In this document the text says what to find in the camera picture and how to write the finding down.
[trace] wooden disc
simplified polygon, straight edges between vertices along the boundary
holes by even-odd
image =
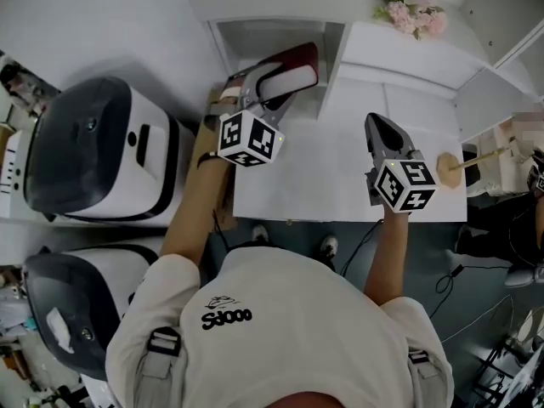
[[[440,183],[455,189],[461,184],[462,168],[451,171],[453,167],[458,167],[459,161],[451,153],[442,153],[436,161],[436,173],[439,175]]]

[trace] flower bouquet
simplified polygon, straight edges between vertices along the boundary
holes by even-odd
[[[385,7],[374,8],[374,18],[385,20],[395,29],[421,39],[423,35],[436,37],[447,26],[444,10],[431,0],[383,0]]]

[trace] white t-shirt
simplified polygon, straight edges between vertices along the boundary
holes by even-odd
[[[378,307],[324,264],[270,247],[237,249],[216,280],[201,290],[199,282],[179,256],[148,270],[108,347],[109,383],[124,408],[159,406],[167,393],[139,394],[146,342],[162,326],[182,338],[172,407],[258,408],[317,392],[348,408],[411,408],[409,347],[433,356],[445,376],[443,407],[451,404],[451,367],[412,299]]]

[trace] floor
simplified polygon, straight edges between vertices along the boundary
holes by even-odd
[[[248,241],[255,221],[242,219],[237,229],[224,232],[230,246]],[[329,234],[339,239],[334,265],[339,271],[353,250],[373,224],[351,223],[293,223],[263,222],[270,241],[303,255],[311,255],[320,241]],[[459,256],[451,250],[455,245],[460,224],[412,224],[405,271],[405,294],[419,301],[432,313],[443,295],[435,292],[440,277],[458,264],[477,266],[509,266],[496,258]],[[349,266],[348,280],[362,288],[376,250],[379,227],[371,240],[364,245]],[[206,257],[214,262],[224,258],[224,245],[217,235],[208,242]],[[512,295],[493,312],[488,313],[473,326],[444,343],[446,355],[453,367],[456,393],[466,399],[470,383],[478,370],[478,357],[485,358],[499,339],[523,322],[528,311],[542,305],[541,286],[508,290],[503,282],[504,269],[464,269],[454,281],[454,289],[439,312],[434,316],[434,327],[441,340],[458,332],[479,315],[493,307],[507,295]]]

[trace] wooden stick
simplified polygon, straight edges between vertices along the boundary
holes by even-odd
[[[469,161],[465,161],[464,163],[461,163],[460,165],[457,165],[456,167],[452,167],[450,168],[450,171],[455,171],[457,169],[464,169],[465,167],[471,167],[472,165],[475,165],[476,163],[480,163],[481,161],[489,159],[490,157],[500,156],[506,150],[508,150],[508,148],[505,148],[505,147],[498,148],[497,150],[494,150],[490,153],[484,154],[480,157],[476,157],[475,159],[472,159]]]

